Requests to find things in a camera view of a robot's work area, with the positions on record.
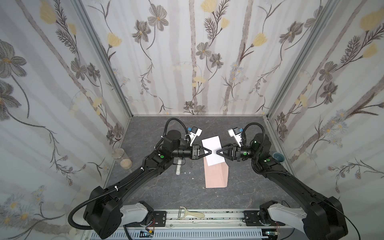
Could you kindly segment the cream vegetable peeler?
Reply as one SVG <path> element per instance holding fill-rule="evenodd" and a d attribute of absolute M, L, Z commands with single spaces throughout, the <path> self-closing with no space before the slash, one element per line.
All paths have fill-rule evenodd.
<path fill-rule="evenodd" d="M 205 214 L 201 212 L 194 212 L 189 211 L 187 208 L 180 206 L 179 212 L 178 212 L 178 219 L 185 219 L 186 217 L 195 217 L 199 219 L 205 218 Z"/>

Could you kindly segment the aluminium mounting rail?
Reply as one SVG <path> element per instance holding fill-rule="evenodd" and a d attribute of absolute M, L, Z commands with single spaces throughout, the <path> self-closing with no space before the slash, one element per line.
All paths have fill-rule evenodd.
<path fill-rule="evenodd" d="M 270 226 L 261 225 L 258 220 L 259 209 L 188 210 L 204 213 L 205 218 L 186 217 L 180 220 L 179 209 L 154 210 L 148 224 L 131 223 L 119 228 L 126 231 L 132 229 L 130 239 L 138 237 L 139 230 L 142 230 L 148 239 L 180 240 L 277 239 L 284 228 L 294 229 L 280 222 Z"/>

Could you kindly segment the pink paper envelope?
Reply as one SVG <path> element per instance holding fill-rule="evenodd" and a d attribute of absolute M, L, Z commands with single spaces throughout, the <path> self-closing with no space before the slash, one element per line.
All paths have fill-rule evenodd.
<path fill-rule="evenodd" d="M 226 188 L 228 186 L 229 166 L 226 162 L 208 166 L 204 158 L 205 185 L 207 189 Z"/>

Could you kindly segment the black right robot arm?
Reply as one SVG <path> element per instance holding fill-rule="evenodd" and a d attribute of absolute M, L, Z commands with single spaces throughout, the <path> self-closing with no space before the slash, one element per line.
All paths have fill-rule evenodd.
<path fill-rule="evenodd" d="M 248 144 L 230 144 L 216 153 L 231 161 L 251 160 L 252 170 L 277 184 L 298 204 L 293 209 L 269 201 L 260 205 L 258 220 L 261 225 L 270 226 L 280 222 L 304 233 L 310 240 L 339 240 L 348 235 L 347 221 L 341 202 L 334 197 L 311 189 L 270 154 L 272 143 L 269 137 L 256 134 Z"/>

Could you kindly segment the white letter paper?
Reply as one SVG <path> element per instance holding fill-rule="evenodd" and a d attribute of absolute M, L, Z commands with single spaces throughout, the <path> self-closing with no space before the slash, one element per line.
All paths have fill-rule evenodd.
<path fill-rule="evenodd" d="M 202 144 L 204 148 L 212 151 L 210 155 L 206 156 L 209 167 L 225 162 L 225 158 L 217 154 L 217 151 L 222 148 L 219 136 L 203 139 Z"/>

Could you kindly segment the teal ceramic cup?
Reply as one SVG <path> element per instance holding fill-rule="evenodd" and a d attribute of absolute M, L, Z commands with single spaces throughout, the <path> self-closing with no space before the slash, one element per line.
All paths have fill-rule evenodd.
<path fill-rule="evenodd" d="M 277 160 L 281 164 L 284 163 L 286 160 L 285 156 L 281 153 L 278 153 L 278 152 L 273 153 L 272 156 L 275 160 Z"/>

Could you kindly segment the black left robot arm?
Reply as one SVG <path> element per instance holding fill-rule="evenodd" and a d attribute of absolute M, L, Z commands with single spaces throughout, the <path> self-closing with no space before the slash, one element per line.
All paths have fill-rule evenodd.
<path fill-rule="evenodd" d="M 70 226 L 79 230 L 93 230 L 104 240 L 120 226 L 148 224 L 153 216 L 153 208 L 144 201 L 124 206 L 125 200 L 172 166 L 175 158 L 199 160 L 210 155 L 211 150 L 193 143 L 201 133 L 202 130 L 196 127 L 187 130 L 185 139 L 177 130 L 166 133 L 140 167 L 105 189 L 95 188 L 88 200 L 76 206 L 68 216 Z"/>

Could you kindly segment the white glue stick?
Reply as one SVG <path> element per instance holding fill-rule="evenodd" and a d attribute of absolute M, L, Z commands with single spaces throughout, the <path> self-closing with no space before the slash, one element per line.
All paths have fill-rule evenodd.
<path fill-rule="evenodd" d="M 178 159 L 178 162 L 177 162 L 177 168 L 176 168 L 176 175 L 180 175 L 181 173 L 181 165 L 182 165 L 182 162 L 183 160 L 182 159 Z"/>

